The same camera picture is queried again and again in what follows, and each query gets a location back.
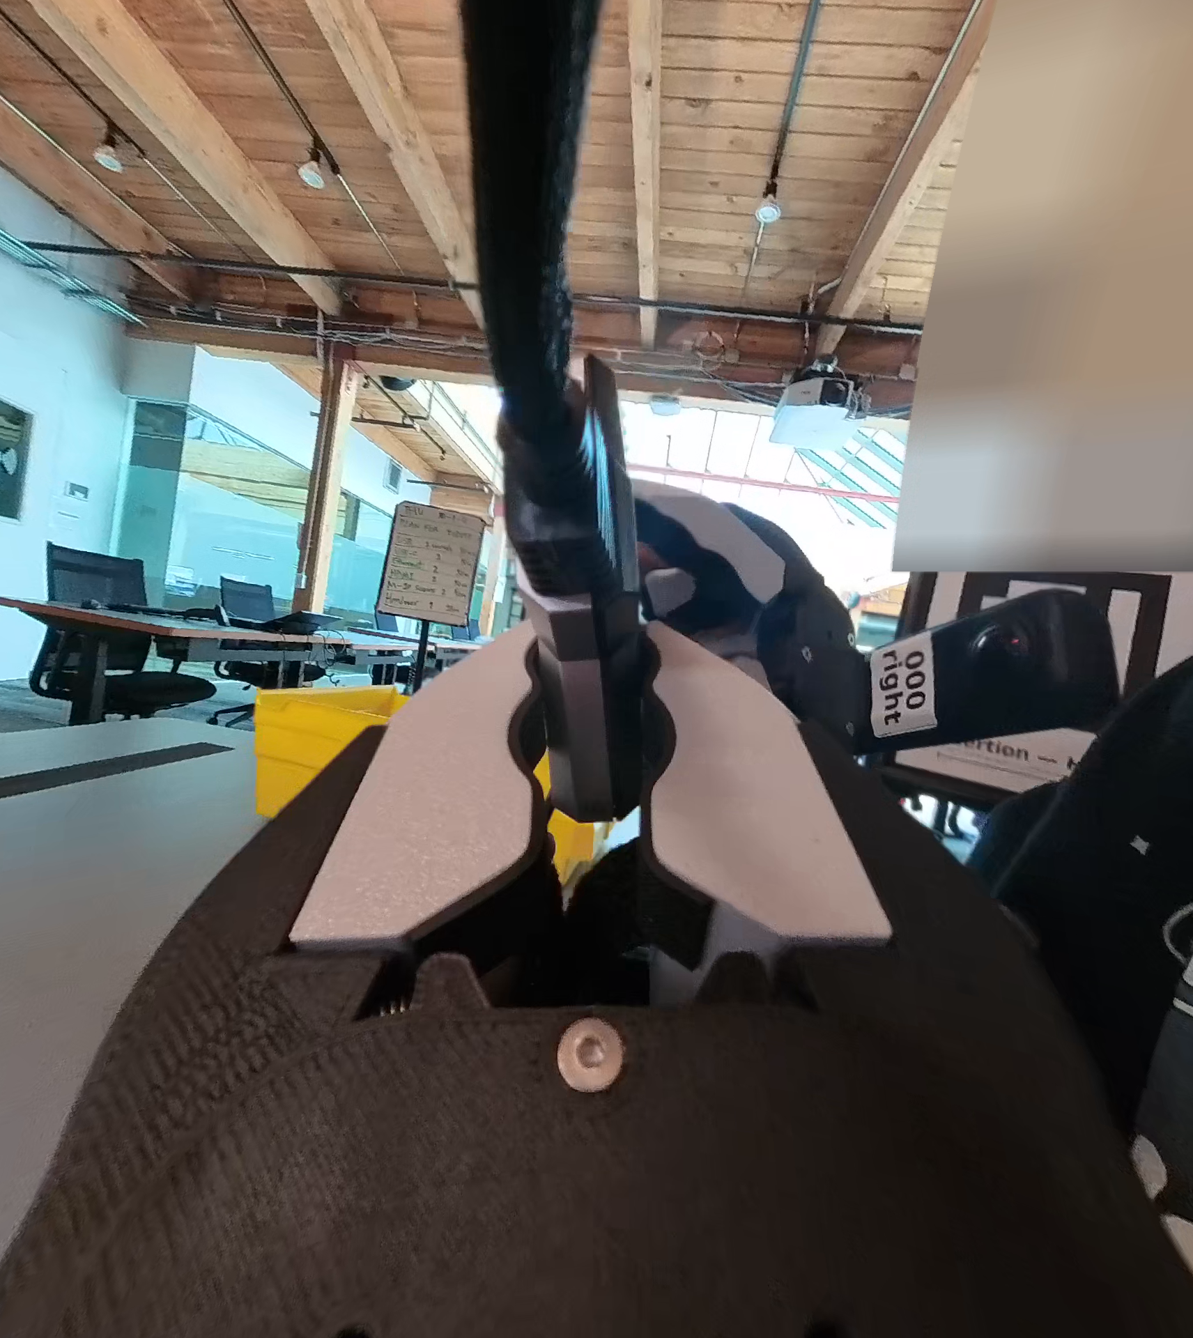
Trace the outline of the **person's dark printed sweatshirt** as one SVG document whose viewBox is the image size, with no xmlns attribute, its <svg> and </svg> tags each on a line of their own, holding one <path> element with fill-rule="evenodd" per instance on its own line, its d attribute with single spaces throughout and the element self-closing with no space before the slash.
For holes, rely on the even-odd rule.
<svg viewBox="0 0 1193 1338">
<path fill-rule="evenodd" d="M 970 866 L 1029 935 L 1193 1275 L 1193 657 L 1068 778 L 997 806 Z"/>
</svg>

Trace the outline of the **framed phone icon sign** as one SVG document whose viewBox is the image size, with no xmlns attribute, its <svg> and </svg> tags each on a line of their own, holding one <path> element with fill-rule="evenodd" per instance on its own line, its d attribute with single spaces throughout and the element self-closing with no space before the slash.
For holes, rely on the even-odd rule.
<svg viewBox="0 0 1193 1338">
<path fill-rule="evenodd" d="M 22 516 L 34 418 L 0 397 L 0 520 L 18 523 Z"/>
</svg>

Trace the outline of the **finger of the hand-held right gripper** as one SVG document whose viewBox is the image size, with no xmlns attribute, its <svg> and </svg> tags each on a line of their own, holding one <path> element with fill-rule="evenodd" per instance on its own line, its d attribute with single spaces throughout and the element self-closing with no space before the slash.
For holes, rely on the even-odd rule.
<svg viewBox="0 0 1193 1338">
<path fill-rule="evenodd" d="M 759 616 L 758 630 L 795 627 L 795 601 L 787 588 L 784 558 L 749 527 L 738 512 L 702 495 L 635 496 L 638 606 L 642 619 L 643 576 L 656 567 L 734 567 L 747 583 L 777 574 L 777 595 Z"/>
<path fill-rule="evenodd" d="M 646 618 L 709 651 L 767 690 L 758 623 L 779 595 L 779 574 L 745 581 L 734 567 L 656 567 L 642 576 Z"/>
</svg>

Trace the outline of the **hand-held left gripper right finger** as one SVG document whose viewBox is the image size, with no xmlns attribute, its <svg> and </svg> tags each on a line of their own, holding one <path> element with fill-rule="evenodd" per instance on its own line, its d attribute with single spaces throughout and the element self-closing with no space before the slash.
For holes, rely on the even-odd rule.
<svg viewBox="0 0 1193 1338">
<path fill-rule="evenodd" d="M 639 820 L 649 870 L 688 912 L 688 944 L 652 945 L 650 1004 L 685 1005 L 713 963 L 794 948 L 882 947 L 891 926 L 791 712 L 753 678 L 655 623 L 650 705 L 668 761 Z"/>
</svg>

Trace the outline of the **black office chair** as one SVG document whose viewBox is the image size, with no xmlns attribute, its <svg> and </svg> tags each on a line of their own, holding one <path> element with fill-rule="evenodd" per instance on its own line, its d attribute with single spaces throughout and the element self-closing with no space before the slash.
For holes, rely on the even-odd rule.
<svg viewBox="0 0 1193 1338">
<path fill-rule="evenodd" d="M 147 601 L 143 562 L 48 542 L 45 545 L 47 599 L 89 612 L 119 612 L 122 605 L 142 608 Z M 79 671 L 86 639 L 72 627 L 44 629 L 29 689 L 37 697 L 78 700 Z M 103 661 L 103 711 L 130 721 L 193 707 L 216 697 L 216 686 L 182 673 L 182 661 L 170 661 L 165 672 L 149 668 L 153 637 L 110 633 Z"/>
<path fill-rule="evenodd" d="M 220 577 L 218 594 L 217 620 L 222 626 L 298 634 L 313 633 L 334 623 L 331 616 L 310 611 L 278 613 L 268 584 Z M 306 687 L 324 678 L 326 669 L 312 662 L 229 661 L 216 664 L 214 673 L 220 679 L 238 682 L 253 690 L 277 690 Z"/>
</svg>

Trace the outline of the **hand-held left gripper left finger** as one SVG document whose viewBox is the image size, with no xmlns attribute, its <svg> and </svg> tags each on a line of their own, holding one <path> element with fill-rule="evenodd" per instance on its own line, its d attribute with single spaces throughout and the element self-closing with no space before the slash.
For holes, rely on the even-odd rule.
<svg viewBox="0 0 1193 1338">
<path fill-rule="evenodd" d="M 512 627 L 390 718 L 292 923 L 296 949 L 411 945 L 537 857 L 535 647 Z"/>
</svg>

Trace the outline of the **whiteboard on stand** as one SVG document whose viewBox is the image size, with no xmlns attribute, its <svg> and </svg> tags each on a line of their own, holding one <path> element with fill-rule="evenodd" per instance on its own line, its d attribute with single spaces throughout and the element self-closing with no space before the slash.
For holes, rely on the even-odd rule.
<svg viewBox="0 0 1193 1338">
<path fill-rule="evenodd" d="M 393 512 L 374 612 L 418 623 L 412 694 L 420 689 L 432 627 L 469 629 L 484 528 L 480 516 L 412 501 Z"/>
</svg>

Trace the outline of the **yellow plastic bin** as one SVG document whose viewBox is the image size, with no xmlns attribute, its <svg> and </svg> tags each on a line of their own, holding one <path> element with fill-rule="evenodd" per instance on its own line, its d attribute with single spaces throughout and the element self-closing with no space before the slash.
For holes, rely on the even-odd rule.
<svg viewBox="0 0 1193 1338">
<path fill-rule="evenodd" d="M 253 803 L 275 817 L 367 728 L 384 728 L 409 701 L 394 686 L 266 689 L 253 700 Z M 568 885 L 600 857 L 610 822 L 579 824 L 561 811 L 549 818 L 551 862 Z"/>
</svg>

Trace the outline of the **black white tag sign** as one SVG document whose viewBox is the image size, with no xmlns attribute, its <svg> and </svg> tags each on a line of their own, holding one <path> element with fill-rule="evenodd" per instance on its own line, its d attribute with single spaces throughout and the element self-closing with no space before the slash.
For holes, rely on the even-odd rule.
<svg viewBox="0 0 1193 1338">
<path fill-rule="evenodd" d="M 905 587 L 898 634 L 937 627 L 1045 588 L 1084 594 L 1106 613 L 1121 700 L 1193 658 L 1193 572 L 914 574 Z M 1092 739 L 1092 732 L 1077 729 L 1015 733 L 967 744 L 903 747 L 878 754 L 872 765 L 891 768 L 915 793 L 985 807 L 1066 779 Z"/>
</svg>

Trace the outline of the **wooden office desk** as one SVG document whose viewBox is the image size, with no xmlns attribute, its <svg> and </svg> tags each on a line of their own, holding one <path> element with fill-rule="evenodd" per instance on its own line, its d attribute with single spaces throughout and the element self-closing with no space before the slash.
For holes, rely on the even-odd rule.
<svg viewBox="0 0 1193 1338">
<path fill-rule="evenodd" d="M 107 715 L 147 719 L 206 701 L 196 687 L 186 689 L 189 664 L 260 664 L 278 687 L 298 689 L 305 665 L 326 668 L 353 654 L 349 639 L 327 630 L 249 630 L 202 618 L 4 595 L 0 609 L 43 627 L 29 689 L 64 704 L 71 728 L 100 725 Z"/>
</svg>

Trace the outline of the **white ceiling projector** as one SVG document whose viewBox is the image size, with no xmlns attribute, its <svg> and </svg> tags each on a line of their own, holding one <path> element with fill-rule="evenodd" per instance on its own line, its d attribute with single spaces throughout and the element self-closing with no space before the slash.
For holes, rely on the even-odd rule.
<svg viewBox="0 0 1193 1338">
<path fill-rule="evenodd" d="M 790 450 L 838 448 L 871 409 L 866 381 L 822 356 L 797 370 L 772 411 L 769 443 Z"/>
</svg>

